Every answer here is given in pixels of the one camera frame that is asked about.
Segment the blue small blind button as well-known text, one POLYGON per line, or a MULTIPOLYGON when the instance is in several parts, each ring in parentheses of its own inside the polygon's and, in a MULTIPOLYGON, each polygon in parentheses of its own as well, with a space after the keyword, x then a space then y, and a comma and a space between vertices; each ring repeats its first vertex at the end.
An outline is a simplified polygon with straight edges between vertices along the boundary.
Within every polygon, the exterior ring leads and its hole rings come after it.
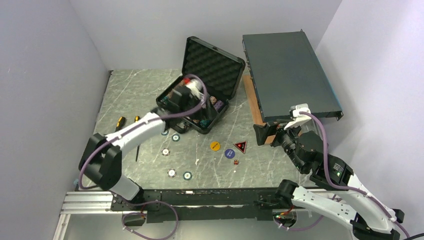
POLYGON ((224 156, 228 159, 233 159, 235 157, 236 153, 233 149, 226 149, 224 152, 224 156))

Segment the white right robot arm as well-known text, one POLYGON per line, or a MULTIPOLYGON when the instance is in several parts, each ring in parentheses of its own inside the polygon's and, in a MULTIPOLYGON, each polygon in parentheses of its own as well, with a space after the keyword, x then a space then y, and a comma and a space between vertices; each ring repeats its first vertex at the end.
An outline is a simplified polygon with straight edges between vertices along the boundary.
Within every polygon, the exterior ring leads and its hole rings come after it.
POLYGON ((326 150, 323 138, 314 131, 301 132, 290 123, 270 122, 253 126, 256 141, 264 145, 269 136, 272 147, 282 147, 295 168, 309 175, 330 197, 284 179, 268 205, 274 208, 303 208, 327 217, 351 230, 358 240, 399 240, 404 212, 379 201, 359 180, 353 169, 326 150))

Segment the red black all-in triangle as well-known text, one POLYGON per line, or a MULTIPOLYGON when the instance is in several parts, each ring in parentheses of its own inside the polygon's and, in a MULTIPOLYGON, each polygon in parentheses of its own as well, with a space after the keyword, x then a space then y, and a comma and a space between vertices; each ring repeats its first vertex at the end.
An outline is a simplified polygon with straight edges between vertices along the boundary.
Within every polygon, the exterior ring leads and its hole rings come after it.
POLYGON ((234 143, 233 145, 240 151, 240 152, 242 152, 243 154, 245 154, 246 153, 246 150, 247 150, 247 144, 248 144, 248 142, 245 140, 245 141, 241 141, 241 142, 236 142, 236 143, 234 143))

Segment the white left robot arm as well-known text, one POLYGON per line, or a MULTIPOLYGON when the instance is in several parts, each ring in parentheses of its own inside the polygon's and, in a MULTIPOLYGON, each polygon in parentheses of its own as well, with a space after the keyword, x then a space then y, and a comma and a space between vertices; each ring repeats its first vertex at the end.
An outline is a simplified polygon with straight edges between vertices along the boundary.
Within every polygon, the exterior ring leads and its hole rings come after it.
POLYGON ((193 97, 194 103, 187 100, 176 103, 177 110, 151 111, 141 119, 113 133, 93 134, 86 144, 78 165, 78 187, 89 190, 83 184, 83 177, 93 182, 94 188, 117 194, 131 210, 139 209, 145 202, 144 189, 129 179, 122 171, 123 158, 146 140, 168 130, 171 122, 198 113, 209 98, 205 84, 193 79, 183 85, 183 97, 193 97))

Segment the yellow big blind button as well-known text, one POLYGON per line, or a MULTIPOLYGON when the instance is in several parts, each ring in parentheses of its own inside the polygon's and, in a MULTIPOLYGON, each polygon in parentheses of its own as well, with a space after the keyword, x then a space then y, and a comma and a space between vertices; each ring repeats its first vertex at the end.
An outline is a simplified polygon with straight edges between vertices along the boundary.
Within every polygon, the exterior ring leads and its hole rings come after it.
POLYGON ((213 141, 210 143, 210 149, 214 152, 219 151, 221 149, 221 144, 218 141, 213 141))

